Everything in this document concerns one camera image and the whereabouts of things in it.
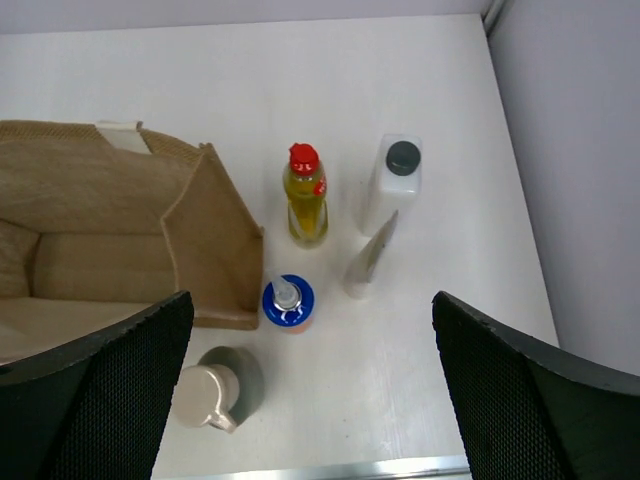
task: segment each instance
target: jute bag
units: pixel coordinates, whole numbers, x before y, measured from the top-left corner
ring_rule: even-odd
[[[0,334],[77,338],[177,290],[196,326],[255,329],[262,231],[213,147],[98,127],[0,121]]]

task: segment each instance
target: beige thermos lid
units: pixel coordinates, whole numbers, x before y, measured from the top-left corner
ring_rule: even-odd
[[[224,365],[195,365],[180,373],[172,412],[185,427],[212,425],[232,433],[237,423],[229,410],[238,400],[238,377]]]

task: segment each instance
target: black bottle cap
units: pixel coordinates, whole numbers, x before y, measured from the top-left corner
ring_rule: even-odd
[[[391,145],[387,152],[387,168],[398,176],[406,177],[420,165],[420,150],[405,140]]]

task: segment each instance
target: red bottle cap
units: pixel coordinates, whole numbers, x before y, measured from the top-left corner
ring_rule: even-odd
[[[289,153],[289,167],[298,175],[313,175],[320,166],[318,153],[308,143],[294,143]]]

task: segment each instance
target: bottle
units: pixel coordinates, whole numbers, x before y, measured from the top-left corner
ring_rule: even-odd
[[[371,290],[376,267],[382,252],[389,244],[398,222],[398,211],[378,230],[369,243],[351,260],[342,280],[344,291],[351,298],[366,297]]]
[[[264,376],[242,347],[216,347],[180,373],[171,412],[189,428],[211,425],[233,433],[264,400]]]
[[[289,199],[289,233],[305,248],[318,246],[327,236],[327,180],[324,167],[311,145],[295,143],[284,169],[284,191]]]
[[[262,309],[272,323],[287,333],[302,333],[311,326],[315,296],[311,285],[297,275],[276,275],[262,294]]]
[[[422,185],[421,150],[418,137],[382,137],[359,222],[364,235],[375,235],[396,210],[402,215],[416,200]]]

